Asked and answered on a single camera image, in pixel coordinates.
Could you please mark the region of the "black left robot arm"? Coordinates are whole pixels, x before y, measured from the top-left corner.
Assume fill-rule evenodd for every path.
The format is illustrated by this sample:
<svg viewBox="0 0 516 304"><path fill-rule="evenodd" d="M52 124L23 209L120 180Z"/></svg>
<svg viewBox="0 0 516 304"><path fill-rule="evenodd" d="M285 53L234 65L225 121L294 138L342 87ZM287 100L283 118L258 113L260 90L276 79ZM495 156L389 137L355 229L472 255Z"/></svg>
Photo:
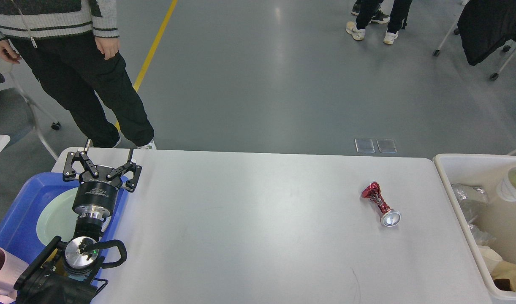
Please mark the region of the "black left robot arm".
<svg viewBox="0 0 516 304"><path fill-rule="evenodd" d="M91 140L80 152L69 152L62 178L78 181L71 209L77 215L73 236L60 236L45 246L17 279L17 304L90 304L108 284L97 278L102 269L119 267L127 260L127 250L120 240L106 236L119 194L134 192L142 166L127 161L112 168L94 164L88 156Z"/></svg>

